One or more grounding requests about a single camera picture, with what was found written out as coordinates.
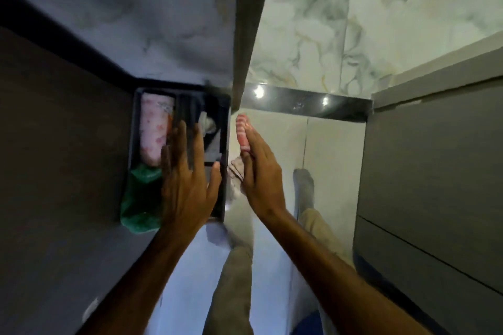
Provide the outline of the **green rolled cloth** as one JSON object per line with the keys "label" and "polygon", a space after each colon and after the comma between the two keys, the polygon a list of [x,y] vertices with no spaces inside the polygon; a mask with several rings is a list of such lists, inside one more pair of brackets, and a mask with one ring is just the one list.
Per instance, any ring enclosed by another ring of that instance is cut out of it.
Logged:
{"label": "green rolled cloth", "polygon": [[120,222],[139,235],[158,230],[162,219],[162,170],[139,163],[129,169],[120,204]]}

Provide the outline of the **black glossy skirting strip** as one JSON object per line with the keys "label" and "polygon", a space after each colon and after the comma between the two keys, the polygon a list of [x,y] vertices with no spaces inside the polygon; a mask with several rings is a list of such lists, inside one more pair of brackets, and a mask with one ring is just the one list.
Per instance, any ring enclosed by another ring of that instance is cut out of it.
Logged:
{"label": "black glossy skirting strip", "polygon": [[247,83],[240,108],[365,123],[373,102],[357,97]]}

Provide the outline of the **low grey drawer front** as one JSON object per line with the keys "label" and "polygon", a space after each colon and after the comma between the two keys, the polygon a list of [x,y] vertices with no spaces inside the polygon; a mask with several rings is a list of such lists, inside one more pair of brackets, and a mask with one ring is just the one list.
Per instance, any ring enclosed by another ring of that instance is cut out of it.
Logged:
{"label": "low grey drawer front", "polygon": [[357,270],[435,335],[503,335],[503,295],[357,216]]}

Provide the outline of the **person's right forearm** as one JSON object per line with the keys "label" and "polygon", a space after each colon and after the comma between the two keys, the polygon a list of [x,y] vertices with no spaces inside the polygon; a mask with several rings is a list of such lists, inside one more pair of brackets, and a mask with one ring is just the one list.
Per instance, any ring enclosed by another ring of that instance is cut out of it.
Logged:
{"label": "person's right forearm", "polygon": [[254,211],[290,257],[340,335],[431,335],[315,238],[324,235],[330,244],[338,243],[318,211],[304,211],[302,220],[307,228],[285,209]]}

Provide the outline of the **person's right hand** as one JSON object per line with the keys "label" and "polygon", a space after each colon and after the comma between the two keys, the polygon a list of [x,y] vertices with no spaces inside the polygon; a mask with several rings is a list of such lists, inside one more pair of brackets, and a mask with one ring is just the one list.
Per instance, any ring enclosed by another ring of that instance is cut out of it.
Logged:
{"label": "person's right hand", "polygon": [[269,227],[286,212],[282,169],[258,131],[250,127],[246,132],[255,172],[255,186],[252,191],[246,192],[246,196],[257,217]]}

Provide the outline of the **white rolled cloth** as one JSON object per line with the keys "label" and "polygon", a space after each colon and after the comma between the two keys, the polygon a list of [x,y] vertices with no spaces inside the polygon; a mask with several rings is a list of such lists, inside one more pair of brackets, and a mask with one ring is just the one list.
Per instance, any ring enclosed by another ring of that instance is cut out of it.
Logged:
{"label": "white rolled cloth", "polygon": [[217,125],[206,111],[202,111],[198,118],[198,127],[203,137],[206,134],[213,135],[217,132]]}

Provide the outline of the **pink patterned rolled cloth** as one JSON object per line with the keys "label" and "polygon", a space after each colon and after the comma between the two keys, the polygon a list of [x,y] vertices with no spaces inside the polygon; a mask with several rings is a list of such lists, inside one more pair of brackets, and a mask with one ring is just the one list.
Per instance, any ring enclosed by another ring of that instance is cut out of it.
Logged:
{"label": "pink patterned rolled cloth", "polygon": [[174,97],[143,93],[140,100],[140,158],[149,167],[159,167],[161,150],[172,130]]}

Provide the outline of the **light grey sock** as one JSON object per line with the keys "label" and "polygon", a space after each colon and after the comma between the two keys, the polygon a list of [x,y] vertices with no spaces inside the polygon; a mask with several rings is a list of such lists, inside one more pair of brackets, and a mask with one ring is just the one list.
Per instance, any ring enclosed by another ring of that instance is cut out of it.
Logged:
{"label": "light grey sock", "polygon": [[228,190],[227,200],[232,204],[236,199],[246,195],[243,186],[244,180],[244,163],[242,157],[239,155],[231,160],[227,166],[228,171]]}

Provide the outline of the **dark brown wooden shelf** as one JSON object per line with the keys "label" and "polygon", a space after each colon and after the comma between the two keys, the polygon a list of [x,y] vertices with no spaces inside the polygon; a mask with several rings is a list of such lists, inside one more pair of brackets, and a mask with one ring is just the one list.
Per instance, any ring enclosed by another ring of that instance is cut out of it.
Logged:
{"label": "dark brown wooden shelf", "polygon": [[131,80],[0,0],[0,335],[74,335],[150,242],[119,223]]}

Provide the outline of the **brown wooden panel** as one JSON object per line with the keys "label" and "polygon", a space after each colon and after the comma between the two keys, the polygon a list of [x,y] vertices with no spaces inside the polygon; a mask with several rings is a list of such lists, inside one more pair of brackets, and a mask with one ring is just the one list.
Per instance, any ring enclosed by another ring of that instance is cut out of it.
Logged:
{"label": "brown wooden panel", "polygon": [[240,109],[265,0],[236,0],[231,112]]}

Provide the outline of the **tall grey drawer front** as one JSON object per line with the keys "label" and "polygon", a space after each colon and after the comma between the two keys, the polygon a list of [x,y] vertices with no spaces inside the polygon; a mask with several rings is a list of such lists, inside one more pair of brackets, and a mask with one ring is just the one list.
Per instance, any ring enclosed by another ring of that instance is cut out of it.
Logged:
{"label": "tall grey drawer front", "polygon": [[358,214],[503,294],[503,78],[369,116]]}

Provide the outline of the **pink striped sock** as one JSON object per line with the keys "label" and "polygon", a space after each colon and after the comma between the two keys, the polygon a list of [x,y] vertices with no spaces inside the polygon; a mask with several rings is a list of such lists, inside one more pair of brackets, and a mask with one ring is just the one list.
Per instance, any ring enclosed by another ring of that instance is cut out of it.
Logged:
{"label": "pink striped sock", "polygon": [[238,114],[236,117],[236,136],[240,146],[240,151],[251,154],[251,147],[248,141],[246,129],[252,127],[246,114]]}

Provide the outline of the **person's left hand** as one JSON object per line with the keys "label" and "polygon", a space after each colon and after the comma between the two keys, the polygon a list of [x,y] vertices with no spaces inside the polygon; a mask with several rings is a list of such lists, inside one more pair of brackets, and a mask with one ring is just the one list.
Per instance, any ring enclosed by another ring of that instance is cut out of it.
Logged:
{"label": "person's left hand", "polygon": [[162,220],[159,233],[193,237],[208,221],[215,205],[207,205],[209,179],[205,173],[203,136],[192,131],[193,164],[189,166],[188,132],[181,120],[161,150]]}

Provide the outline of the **khaki trousers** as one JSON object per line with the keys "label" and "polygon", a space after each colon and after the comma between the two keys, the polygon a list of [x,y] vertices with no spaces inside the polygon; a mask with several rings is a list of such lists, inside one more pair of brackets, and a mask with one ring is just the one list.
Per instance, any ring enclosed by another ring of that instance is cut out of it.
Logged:
{"label": "khaki trousers", "polygon": [[[305,230],[353,269],[353,256],[342,245],[322,215],[311,206],[297,209],[298,221]],[[237,209],[226,214],[223,224],[206,226],[208,240],[219,244],[227,240],[230,253],[212,296],[202,335],[254,335],[249,322],[252,293],[254,230],[251,211]],[[292,335],[338,335],[323,309],[311,313],[294,328]]]}

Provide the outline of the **grey cabinet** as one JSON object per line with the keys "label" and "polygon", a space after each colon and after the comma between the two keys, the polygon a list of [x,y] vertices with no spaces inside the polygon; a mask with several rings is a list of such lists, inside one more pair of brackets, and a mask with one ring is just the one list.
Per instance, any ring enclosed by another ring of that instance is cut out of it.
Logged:
{"label": "grey cabinet", "polygon": [[432,333],[503,335],[503,31],[385,81],[366,124],[357,270]]}

